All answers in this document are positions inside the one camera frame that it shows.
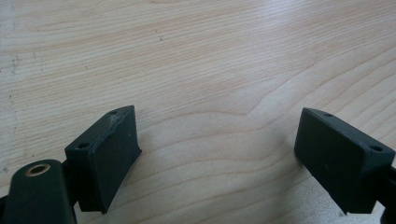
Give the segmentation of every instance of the metal ring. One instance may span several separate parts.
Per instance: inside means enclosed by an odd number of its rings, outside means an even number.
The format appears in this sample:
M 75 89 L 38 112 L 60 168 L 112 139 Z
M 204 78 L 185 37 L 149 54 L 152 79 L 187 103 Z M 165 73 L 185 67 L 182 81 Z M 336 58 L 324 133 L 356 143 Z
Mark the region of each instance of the metal ring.
M 25 175 L 26 176 L 42 175 L 42 174 L 46 173 L 49 169 L 50 169 L 49 164 L 41 163 L 41 164 L 30 167 L 29 170 L 26 171 Z

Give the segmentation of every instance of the wooden table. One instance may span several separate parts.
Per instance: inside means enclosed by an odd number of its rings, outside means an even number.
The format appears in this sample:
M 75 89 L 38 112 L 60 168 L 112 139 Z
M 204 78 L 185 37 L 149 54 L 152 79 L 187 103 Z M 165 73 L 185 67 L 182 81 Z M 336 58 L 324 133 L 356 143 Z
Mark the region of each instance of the wooden table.
M 143 153 L 78 223 L 379 223 L 294 157 L 303 107 L 396 148 L 396 1 L 0 2 L 0 196 L 135 105 Z

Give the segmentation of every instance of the light wood surface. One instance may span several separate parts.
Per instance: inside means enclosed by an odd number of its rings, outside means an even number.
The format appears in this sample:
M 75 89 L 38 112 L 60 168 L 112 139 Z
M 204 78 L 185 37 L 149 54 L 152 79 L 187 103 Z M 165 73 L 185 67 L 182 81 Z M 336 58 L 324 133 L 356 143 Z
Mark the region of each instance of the light wood surface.
M 135 105 L 143 154 L 78 223 L 379 223 L 293 155 L 303 107 L 396 148 L 396 1 L 0 1 L 0 196 Z

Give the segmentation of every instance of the mounting hole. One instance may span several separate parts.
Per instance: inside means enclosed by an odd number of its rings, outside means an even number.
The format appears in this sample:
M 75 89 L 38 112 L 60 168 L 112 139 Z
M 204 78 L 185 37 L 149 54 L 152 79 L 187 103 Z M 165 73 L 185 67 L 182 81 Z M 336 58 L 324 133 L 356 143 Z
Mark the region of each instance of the mounting hole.
M 81 143 L 78 145 L 78 148 L 88 147 L 89 145 L 90 145 L 89 143 Z
M 377 146 L 370 146 L 370 149 L 374 151 L 382 151 L 382 147 L 377 147 Z
M 41 163 L 41 164 L 30 167 L 29 170 L 26 171 L 25 175 L 26 176 L 42 175 L 42 174 L 46 173 L 49 169 L 50 169 L 49 164 Z

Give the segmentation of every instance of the black plastic bracket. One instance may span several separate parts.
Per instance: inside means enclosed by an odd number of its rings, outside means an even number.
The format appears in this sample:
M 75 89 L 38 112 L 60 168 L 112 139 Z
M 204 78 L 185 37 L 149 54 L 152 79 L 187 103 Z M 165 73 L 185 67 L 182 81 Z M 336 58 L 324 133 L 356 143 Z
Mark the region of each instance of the black plastic bracket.
M 369 214 L 376 201 L 388 213 L 396 211 L 395 151 L 369 135 L 334 115 L 304 108 L 294 152 L 345 213 Z
M 106 113 L 65 149 L 64 163 L 32 162 L 12 177 L 0 199 L 0 221 L 74 224 L 73 205 L 106 213 L 132 164 L 141 153 L 134 107 Z

